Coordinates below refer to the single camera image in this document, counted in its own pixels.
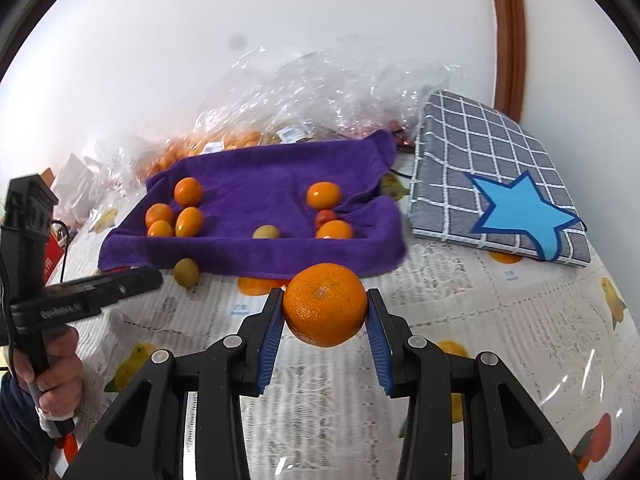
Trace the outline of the person's left hand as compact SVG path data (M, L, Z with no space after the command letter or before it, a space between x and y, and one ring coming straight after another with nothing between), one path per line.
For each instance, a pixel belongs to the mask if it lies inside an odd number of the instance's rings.
M27 356L20 350L13 351L14 377L25 392L29 392L29 384L38 387L41 391L39 406L48 415L70 415L80 405L82 362L76 353L78 339L76 328L68 326L61 336L52 340L47 352L54 363L39 376L34 374Z

